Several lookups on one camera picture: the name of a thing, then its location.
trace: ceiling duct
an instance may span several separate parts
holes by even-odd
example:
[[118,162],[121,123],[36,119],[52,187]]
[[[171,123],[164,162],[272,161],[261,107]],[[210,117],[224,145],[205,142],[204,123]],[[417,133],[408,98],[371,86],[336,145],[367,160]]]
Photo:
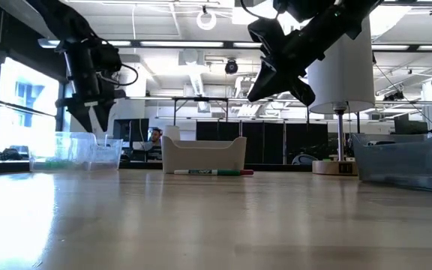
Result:
[[[183,49],[181,52],[179,52],[178,63],[179,66],[187,66],[194,95],[198,97],[204,96],[203,78],[201,77],[201,69],[198,68],[200,66],[204,66],[205,64],[204,52],[198,51],[196,49]],[[208,103],[198,102],[198,113],[210,112],[211,107]]]

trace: lamp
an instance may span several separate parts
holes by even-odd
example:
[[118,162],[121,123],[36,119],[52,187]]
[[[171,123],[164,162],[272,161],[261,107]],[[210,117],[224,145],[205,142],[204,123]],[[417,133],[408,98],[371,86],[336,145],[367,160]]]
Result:
[[355,40],[343,36],[334,43],[326,51],[326,58],[315,61],[307,72],[316,95],[309,110],[312,113],[336,113],[338,120],[338,161],[315,161],[314,173],[356,174],[356,164],[344,160],[343,114],[361,112],[375,104],[369,19],[363,21],[362,28]]

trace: marker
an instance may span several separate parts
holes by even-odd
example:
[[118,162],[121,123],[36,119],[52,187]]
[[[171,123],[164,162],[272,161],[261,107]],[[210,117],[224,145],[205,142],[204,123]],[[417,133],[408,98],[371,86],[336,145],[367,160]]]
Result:
[[252,169],[178,169],[174,171],[176,175],[186,176],[252,176]]

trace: desk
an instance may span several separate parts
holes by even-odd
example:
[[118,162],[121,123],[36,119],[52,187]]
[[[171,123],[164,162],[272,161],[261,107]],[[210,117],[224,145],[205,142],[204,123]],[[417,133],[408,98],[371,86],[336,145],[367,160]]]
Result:
[[428,232],[432,193],[347,177],[0,175],[0,269],[426,270]]

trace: ceiling pipe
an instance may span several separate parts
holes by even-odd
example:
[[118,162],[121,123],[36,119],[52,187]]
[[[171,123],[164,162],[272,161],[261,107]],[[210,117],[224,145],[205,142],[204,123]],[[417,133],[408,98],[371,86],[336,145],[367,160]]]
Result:
[[171,11],[172,20],[174,21],[174,26],[176,27],[176,33],[178,33],[179,39],[183,39],[181,34],[181,29],[179,28],[178,18],[176,17],[174,3],[169,3],[168,5],[169,5],[169,10]]

